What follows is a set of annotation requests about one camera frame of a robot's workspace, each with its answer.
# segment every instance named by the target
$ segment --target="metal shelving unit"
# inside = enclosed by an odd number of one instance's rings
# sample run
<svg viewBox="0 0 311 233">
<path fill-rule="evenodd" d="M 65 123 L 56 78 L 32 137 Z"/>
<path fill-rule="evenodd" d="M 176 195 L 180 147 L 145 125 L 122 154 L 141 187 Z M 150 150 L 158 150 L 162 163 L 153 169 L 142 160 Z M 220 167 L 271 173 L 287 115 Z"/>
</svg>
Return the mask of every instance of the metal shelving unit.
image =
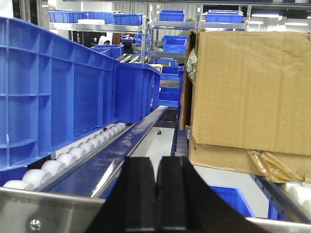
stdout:
<svg viewBox="0 0 311 233">
<path fill-rule="evenodd" d="M 82 23 L 50 23 L 51 30 L 62 30 L 62 31 L 82 31 L 82 32 L 109 32 L 109 33 L 142 33 L 141 44 L 135 44 L 136 47 L 141 47 L 141 56 L 145 56 L 146 51 L 146 33 L 147 33 L 147 20 L 146 16 L 143 16 L 143 22 L 140 26 L 132 25 L 116 25 L 116 24 L 82 24 Z M 128 56 L 125 61 L 129 61 L 132 56 Z M 137 61 L 137 56 L 133 56 L 131 62 Z"/>
</svg>

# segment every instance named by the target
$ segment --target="metal shelf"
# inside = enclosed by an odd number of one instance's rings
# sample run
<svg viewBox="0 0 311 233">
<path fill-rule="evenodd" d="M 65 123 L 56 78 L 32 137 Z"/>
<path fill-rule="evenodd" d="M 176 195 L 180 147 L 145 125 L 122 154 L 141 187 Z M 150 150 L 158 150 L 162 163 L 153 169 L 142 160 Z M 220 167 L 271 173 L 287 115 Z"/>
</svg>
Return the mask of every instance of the metal shelf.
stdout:
<svg viewBox="0 0 311 233">
<path fill-rule="evenodd" d="M 194 29 L 195 27 L 196 27 L 196 22 L 178 22 L 178 21 L 154 21 L 152 22 L 153 29 L 188 30 L 188 29 Z M 199 27 L 245 29 L 246 24 L 245 23 L 200 22 Z"/>
<path fill-rule="evenodd" d="M 154 21 L 152 22 L 153 29 L 173 29 L 173 30 L 188 30 L 194 29 L 196 22 L 180 22 L 180 21 Z"/>
<path fill-rule="evenodd" d="M 162 52 L 162 51 L 152 51 L 151 57 L 153 58 L 177 58 L 185 59 L 185 52 Z"/>
<path fill-rule="evenodd" d="M 202 28 L 230 28 L 230 29 L 245 29 L 245 23 L 210 23 L 201 22 L 200 27 Z"/>
<path fill-rule="evenodd" d="M 83 31 L 83 32 L 115 32 L 141 33 L 142 26 L 115 25 L 115 24 L 81 24 L 81 23 L 50 23 L 52 30 Z"/>
</svg>

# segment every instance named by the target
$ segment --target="metal rail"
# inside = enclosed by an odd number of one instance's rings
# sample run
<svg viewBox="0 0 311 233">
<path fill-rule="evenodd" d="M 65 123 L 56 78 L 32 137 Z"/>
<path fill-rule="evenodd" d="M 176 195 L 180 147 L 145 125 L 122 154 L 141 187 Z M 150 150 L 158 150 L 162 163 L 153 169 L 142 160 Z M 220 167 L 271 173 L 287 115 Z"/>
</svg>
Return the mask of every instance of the metal rail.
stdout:
<svg viewBox="0 0 311 233">
<path fill-rule="evenodd" d="M 51 189 L 51 192 L 99 197 L 120 170 L 125 157 L 133 153 L 166 108 L 166 106 L 159 106 L 140 124 L 127 130 Z"/>
<path fill-rule="evenodd" d="M 289 198 L 289 195 L 276 183 L 269 182 L 260 176 L 251 175 L 251 177 L 268 200 L 282 214 L 285 221 L 311 223 L 311 220 L 305 215 L 302 207 L 298 203 L 293 202 Z"/>
</svg>

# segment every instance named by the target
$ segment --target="white roller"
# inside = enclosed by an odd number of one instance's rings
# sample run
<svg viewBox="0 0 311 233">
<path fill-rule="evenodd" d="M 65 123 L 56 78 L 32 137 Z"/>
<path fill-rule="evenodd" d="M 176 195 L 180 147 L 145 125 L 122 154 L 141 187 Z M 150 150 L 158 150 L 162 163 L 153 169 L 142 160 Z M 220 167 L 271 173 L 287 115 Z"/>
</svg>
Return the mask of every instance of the white roller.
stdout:
<svg viewBox="0 0 311 233">
<path fill-rule="evenodd" d="M 55 176 L 58 172 L 63 170 L 66 165 L 57 160 L 48 160 L 45 161 L 41 167 L 41 170 L 48 171 L 52 176 Z"/>
<path fill-rule="evenodd" d="M 288 192 L 290 188 L 293 186 L 302 186 L 302 182 L 290 181 L 290 182 L 283 183 L 281 186 L 286 192 Z"/>
<path fill-rule="evenodd" d="M 61 153 L 56 160 L 63 162 L 66 166 L 69 166 L 77 160 L 77 156 L 68 153 Z"/>
<path fill-rule="evenodd" d="M 111 128 L 112 130 L 116 131 L 116 133 L 120 132 L 120 128 L 117 126 L 114 126 Z"/>
<path fill-rule="evenodd" d="M 86 149 L 80 147 L 71 147 L 68 151 L 68 154 L 73 154 L 77 156 L 77 159 L 80 159 L 81 157 L 85 156 Z"/>
<path fill-rule="evenodd" d="M 80 148 L 83 148 L 86 150 L 87 153 L 89 153 L 91 150 L 94 150 L 94 145 L 88 142 L 82 142 L 79 145 Z"/>
<path fill-rule="evenodd" d="M 293 186 L 289 190 L 289 194 L 292 195 L 294 200 L 296 200 L 300 205 L 302 205 L 305 200 L 311 199 L 311 189 L 301 186 Z"/>
<path fill-rule="evenodd" d="M 100 140 L 101 143 L 103 143 L 105 140 L 107 140 L 107 137 L 102 136 L 100 134 L 99 135 L 95 135 L 94 138 Z"/>
<path fill-rule="evenodd" d="M 37 188 L 49 178 L 51 178 L 51 174 L 48 171 L 41 169 L 30 169 L 25 173 L 22 180 L 32 183 L 34 187 Z"/>
<path fill-rule="evenodd" d="M 123 129 L 124 129 L 124 128 L 125 128 L 125 126 L 126 126 L 126 124 L 125 124 L 125 123 L 121 123 L 121 122 L 117 123 L 117 125 L 121 125 Z"/>
<path fill-rule="evenodd" d="M 26 181 L 11 180 L 4 184 L 5 188 L 15 188 L 23 190 L 34 190 L 35 186 L 32 183 Z"/>
<path fill-rule="evenodd" d="M 105 131 L 108 133 L 111 133 L 111 135 L 115 135 L 117 133 L 117 131 L 112 128 L 110 128 L 109 130 L 105 130 Z"/>
<path fill-rule="evenodd" d="M 96 138 L 89 138 L 87 142 L 93 144 L 94 147 L 98 147 L 101 144 L 100 140 Z"/>
<path fill-rule="evenodd" d="M 119 129 L 119 131 L 123 130 L 122 125 L 115 125 L 114 127 L 117 127 Z"/>
<path fill-rule="evenodd" d="M 107 139 L 110 138 L 110 137 L 112 136 L 111 133 L 106 132 L 106 131 L 102 131 L 102 132 L 100 133 L 100 135 L 105 136 Z"/>
<path fill-rule="evenodd" d="M 308 217 L 311 218 L 311 200 L 305 200 L 302 207 L 307 211 Z"/>
</svg>

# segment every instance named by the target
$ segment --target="metal panel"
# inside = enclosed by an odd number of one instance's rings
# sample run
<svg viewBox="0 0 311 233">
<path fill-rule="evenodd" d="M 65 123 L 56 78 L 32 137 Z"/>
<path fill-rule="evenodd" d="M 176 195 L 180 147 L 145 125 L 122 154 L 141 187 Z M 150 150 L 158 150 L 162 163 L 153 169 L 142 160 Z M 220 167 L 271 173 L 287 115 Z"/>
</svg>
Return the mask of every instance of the metal panel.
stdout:
<svg viewBox="0 0 311 233">
<path fill-rule="evenodd" d="M 103 199 L 39 193 L 0 187 L 1 232 L 83 233 L 103 204 Z"/>
</svg>

